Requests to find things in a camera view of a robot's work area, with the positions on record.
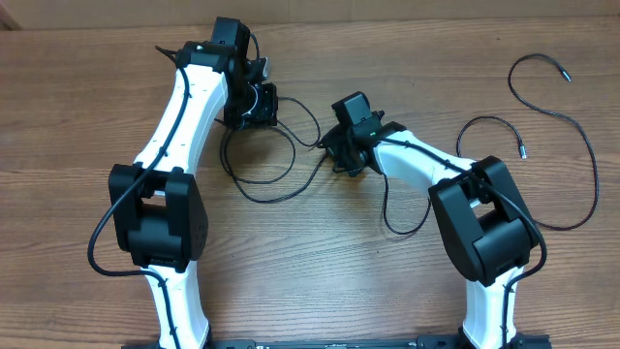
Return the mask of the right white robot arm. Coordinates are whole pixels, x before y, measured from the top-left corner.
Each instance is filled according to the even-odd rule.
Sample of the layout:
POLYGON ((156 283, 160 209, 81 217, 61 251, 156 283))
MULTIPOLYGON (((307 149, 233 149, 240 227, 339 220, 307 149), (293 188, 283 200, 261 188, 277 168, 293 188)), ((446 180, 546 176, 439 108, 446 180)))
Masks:
POLYGON ((334 170, 350 176, 371 168, 428 194, 446 253, 466 280, 466 316, 456 335, 421 336, 419 348, 547 348, 546 335, 516 330, 517 283, 533 248, 545 244, 504 162, 447 154, 405 126, 382 122, 355 92, 333 104, 338 120, 319 146, 334 170))

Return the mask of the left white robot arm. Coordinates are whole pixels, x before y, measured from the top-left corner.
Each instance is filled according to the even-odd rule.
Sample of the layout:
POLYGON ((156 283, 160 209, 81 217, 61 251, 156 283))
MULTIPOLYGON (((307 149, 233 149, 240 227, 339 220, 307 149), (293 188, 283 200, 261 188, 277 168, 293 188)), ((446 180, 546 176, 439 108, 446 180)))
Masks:
POLYGON ((208 221, 195 173, 216 117, 232 131, 277 123, 269 62, 247 55, 256 40, 240 20, 217 17, 212 36, 166 50, 175 83, 158 127, 131 165, 108 177, 118 246, 134 275, 149 283, 160 324, 157 348, 208 348, 210 327, 200 299, 198 260, 208 221))

